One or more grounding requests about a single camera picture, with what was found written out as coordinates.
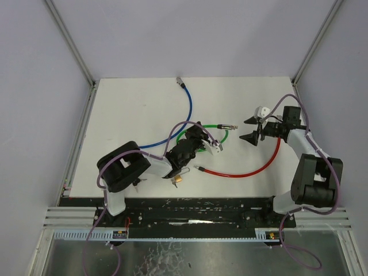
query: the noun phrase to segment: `red cable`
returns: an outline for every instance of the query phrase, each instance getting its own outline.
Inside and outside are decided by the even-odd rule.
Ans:
[[[208,173],[208,174],[216,175],[218,177],[230,177],[230,178],[251,177],[252,175],[256,175],[256,174],[260,173],[261,171],[264,171],[269,165],[271,165],[271,163],[273,162],[273,160],[277,156],[278,150],[280,149],[280,144],[281,144],[281,139],[278,138],[276,149],[275,149],[274,154],[272,155],[271,159],[262,168],[259,168],[258,170],[253,171],[253,172],[249,172],[248,174],[223,174],[223,173],[220,173],[220,172],[217,172],[217,171],[208,170],[208,169],[203,168],[203,167],[199,167],[197,169],[199,169],[200,171],[203,171],[205,173]]]

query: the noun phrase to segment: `cable connector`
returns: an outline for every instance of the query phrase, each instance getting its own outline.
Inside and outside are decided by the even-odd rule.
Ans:
[[[234,131],[237,129],[237,125],[217,125],[218,129],[227,129],[228,131]]]
[[[194,166],[196,169],[200,170],[200,171],[205,171],[205,168],[201,167],[201,166]]]
[[[181,88],[185,88],[185,83],[183,82],[183,80],[180,77],[177,77],[177,84],[180,85]]]

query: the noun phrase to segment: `small white object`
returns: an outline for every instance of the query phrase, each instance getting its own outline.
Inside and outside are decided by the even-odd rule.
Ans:
[[[205,145],[205,149],[206,151],[208,151],[210,154],[212,155],[217,155],[219,154],[221,151],[223,151],[223,145],[216,140],[217,145],[214,145],[214,143],[208,143],[205,140],[202,140],[203,144]]]
[[[259,118],[265,118],[268,114],[270,114],[271,109],[264,107],[264,106],[258,106],[255,109],[255,113],[254,113],[254,117],[259,117]]]
[[[255,109],[254,117],[255,118],[261,118],[264,119],[267,115],[269,115],[271,112],[271,109],[265,107],[265,106],[258,106]],[[264,128],[268,122],[268,119],[262,121],[262,127]]]

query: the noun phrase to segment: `white wall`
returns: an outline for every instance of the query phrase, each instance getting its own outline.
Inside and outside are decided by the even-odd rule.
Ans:
[[[0,8],[0,270],[25,272],[88,86],[41,0]]]
[[[368,263],[367,14],[367,1],[345,1],[299,89],[316,140],[344,163],[342,204]]]
[[[54,0],[95,79],[293,76],[334,0]]]

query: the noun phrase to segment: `glass panel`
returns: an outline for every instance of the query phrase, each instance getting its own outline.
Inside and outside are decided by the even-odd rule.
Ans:
[[[286,242],[315,253],[323,263],[318,273],[294,262],[283,248],[269,249],[250,242],[126,242],[118,247],[118,275],[349,275],[339,238],[333,232],[286,233]],[[81,275],[83,241],[54,240],[44,275]],[[317,266],[309,255],[295,253]],[[86,266],[89,276],[111,275],[117,265],[115,250],[89,242]]]

